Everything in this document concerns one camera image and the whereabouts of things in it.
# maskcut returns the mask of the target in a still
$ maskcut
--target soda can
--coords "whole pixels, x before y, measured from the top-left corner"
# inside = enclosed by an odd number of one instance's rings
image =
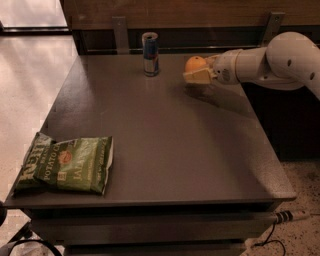
[[[158,35],[147,32],[142,35],[143,66],[146,76],[156,76],[159,73]]]

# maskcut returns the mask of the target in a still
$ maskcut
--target orange ball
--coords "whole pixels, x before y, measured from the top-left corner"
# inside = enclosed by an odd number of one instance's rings
[[[204,58],[200,56],[193,56],[186,62],[186,65],[184,67],[185,72],[190,72],[192,70],[198,69],[203,65],[206,65],[207,62]]]

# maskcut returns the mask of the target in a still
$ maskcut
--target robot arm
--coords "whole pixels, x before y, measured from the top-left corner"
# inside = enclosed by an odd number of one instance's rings
[[[299,33],[280,34],[268,47],[231,50],[205,60],[206,65],[184,73],[187,83],[252,82],[278,90],[305,85],[320,100],[320,50]]]

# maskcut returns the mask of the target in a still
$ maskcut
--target floor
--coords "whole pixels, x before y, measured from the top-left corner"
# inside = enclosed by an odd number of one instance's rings
[[[71,37],[0,37],[0,200],[4,201],[30,142],[49,112],[63,81],[77,56]],[[298,198],[277,210],[303,209],[307,220],[277,225],[271,239],[285,245],[287,255],[320,255],[320,159],[283,162]],[[0,228],[4,245],[28,221],[19,210],[10,210]],[[256,247],[260,238],[246,241],[242,256],[283,255],[278,243]],[[16,255],[46,255],[43,248],[17,249]]]

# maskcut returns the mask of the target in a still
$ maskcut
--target green package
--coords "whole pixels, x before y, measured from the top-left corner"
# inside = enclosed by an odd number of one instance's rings
[[[34,178],[58,189],[102,194],[112,157],[112,137],[55,143],[41,157]]]
[[[50,145],[53,143],[54,141],[49,136],[40,132],[36,133],[25,155],[15,191],[42,187],[42,184],[34,179],[34,173],[39,168],[40,159],[47,154]]]

